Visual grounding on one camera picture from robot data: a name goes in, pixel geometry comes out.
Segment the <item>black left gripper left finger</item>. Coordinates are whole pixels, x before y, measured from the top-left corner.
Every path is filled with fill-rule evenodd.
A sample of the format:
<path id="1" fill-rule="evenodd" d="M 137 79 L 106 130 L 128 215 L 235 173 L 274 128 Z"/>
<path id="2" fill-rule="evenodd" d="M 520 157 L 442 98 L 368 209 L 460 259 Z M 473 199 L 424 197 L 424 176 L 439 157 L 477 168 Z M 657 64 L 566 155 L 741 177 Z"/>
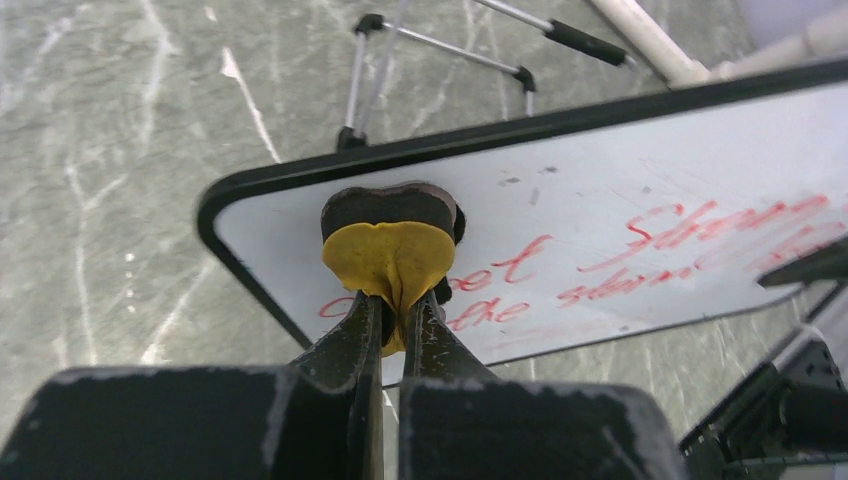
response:
<path id="1" fill-rule="evenodd" d="M 286 365 L 75 368 L 45 382 L 5 479 L 379 479 L 384 303 L 358 294 Z"/>

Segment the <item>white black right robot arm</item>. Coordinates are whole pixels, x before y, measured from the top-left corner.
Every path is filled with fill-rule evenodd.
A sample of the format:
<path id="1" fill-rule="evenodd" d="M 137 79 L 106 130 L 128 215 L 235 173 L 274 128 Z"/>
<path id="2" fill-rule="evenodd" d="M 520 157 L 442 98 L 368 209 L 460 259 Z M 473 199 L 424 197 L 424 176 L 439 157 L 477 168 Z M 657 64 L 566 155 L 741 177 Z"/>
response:
<path id="1" fill-rule="evenodd" d="M 692 479 L 779 479 L 847 463 L 847 239 L 758 279 L 832 281 L 800 325 L 679 443 Z"/>

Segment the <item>yellow black round eraser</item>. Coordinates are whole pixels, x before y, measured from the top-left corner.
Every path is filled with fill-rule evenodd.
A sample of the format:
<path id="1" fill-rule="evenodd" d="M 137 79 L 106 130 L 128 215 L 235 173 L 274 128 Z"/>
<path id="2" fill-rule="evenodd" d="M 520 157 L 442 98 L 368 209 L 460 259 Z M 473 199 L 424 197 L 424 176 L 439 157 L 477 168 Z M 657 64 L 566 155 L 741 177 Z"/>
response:
<path id="1" fill-rule="evenodd" d="M 453 297 L 447 274 L 465 234 L 462 208 L 426 182 L 351 187 L 327 200 L 320 224 L 324 265 L 345 289 L 379 297 L 393 313 L 382 355 L 405 351 L 413 305 L 428 293 L 439 305 Z"/>

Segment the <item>white whiteboard black frame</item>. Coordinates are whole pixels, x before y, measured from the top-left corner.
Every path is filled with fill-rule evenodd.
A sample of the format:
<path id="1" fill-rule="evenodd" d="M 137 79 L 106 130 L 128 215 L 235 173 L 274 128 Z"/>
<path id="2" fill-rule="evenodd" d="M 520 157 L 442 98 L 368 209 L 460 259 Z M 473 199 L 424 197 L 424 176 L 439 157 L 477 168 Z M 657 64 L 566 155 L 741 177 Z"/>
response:
<path id="1" fill-rule="evenodd" d="M 320 259 L 323 205 L 408 181 L 465 214 L 447 320 L 486 364 L 764 309 L 800 285 L 762 274 L 847 231 L 847 64 L 238 172 L 197 231 L 306 346 L 353 300 Z"/>

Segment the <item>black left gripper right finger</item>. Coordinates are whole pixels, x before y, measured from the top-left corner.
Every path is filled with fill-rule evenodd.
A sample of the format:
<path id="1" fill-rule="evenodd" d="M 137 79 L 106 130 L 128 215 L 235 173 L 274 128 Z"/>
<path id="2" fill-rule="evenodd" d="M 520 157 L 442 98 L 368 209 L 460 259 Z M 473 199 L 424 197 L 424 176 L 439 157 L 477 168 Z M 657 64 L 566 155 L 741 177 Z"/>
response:
<path id="1" fill-rule="evenodd" d="M 407 317 L 402 479 L 685 479 L 654 398 L 628 385 L 507 381 L 446 326 L 433 292 Z"/>

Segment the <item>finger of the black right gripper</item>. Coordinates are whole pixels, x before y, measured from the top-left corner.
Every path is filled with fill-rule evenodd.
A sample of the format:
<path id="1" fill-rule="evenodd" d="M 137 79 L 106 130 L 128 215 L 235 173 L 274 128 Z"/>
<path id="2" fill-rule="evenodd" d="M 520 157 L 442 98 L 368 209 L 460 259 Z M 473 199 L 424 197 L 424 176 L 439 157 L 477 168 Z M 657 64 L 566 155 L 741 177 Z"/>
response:
<path id="1" fill-rule="evenodd" d="M 813 253 L 760 276 L 762 287 L 847 279 L 847 239 L 840 238 Z"/>

